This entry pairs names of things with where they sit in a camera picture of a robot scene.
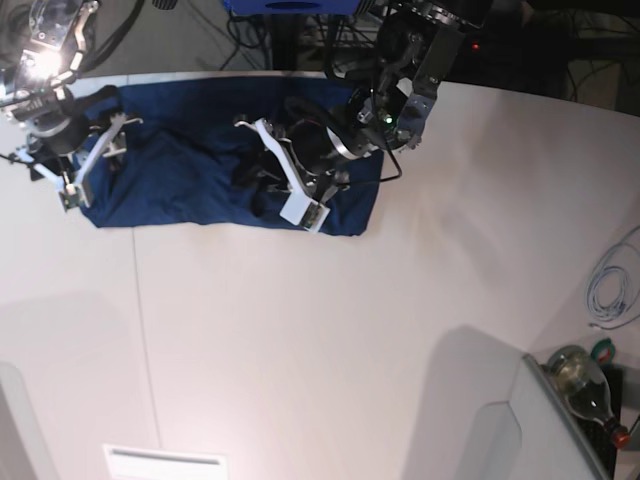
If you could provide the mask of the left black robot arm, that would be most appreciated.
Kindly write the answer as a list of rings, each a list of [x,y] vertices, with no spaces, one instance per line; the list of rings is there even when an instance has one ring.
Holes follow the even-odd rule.
[[[281,119],[239,117],[258,143],[235,171],[243,186],[285,196],[280,215],[311,230],[337,195],[390,183],[391,175],[353,177],[349,168],[378,153],[391,160],[422,140],[438,90],[451,72],[467,34],[481,28],[490,1],[390,1],[362,65],[345,73],[333,65],[339,26],[328,25],[326,87],[345,87],[346,100],[325,106],[300,85],[286,90]]]

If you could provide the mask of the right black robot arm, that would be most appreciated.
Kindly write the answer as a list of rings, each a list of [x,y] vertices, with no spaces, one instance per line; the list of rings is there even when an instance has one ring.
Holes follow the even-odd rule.
[[[1,112],[52,153],[77,151],[92,133],[86,102],[69,86],[102,65],[130,32],[145,3],[135,1],[123,23],[97,47],[90,40],[99,1],[35,1],[29,37],[17,64],[1,71]]]

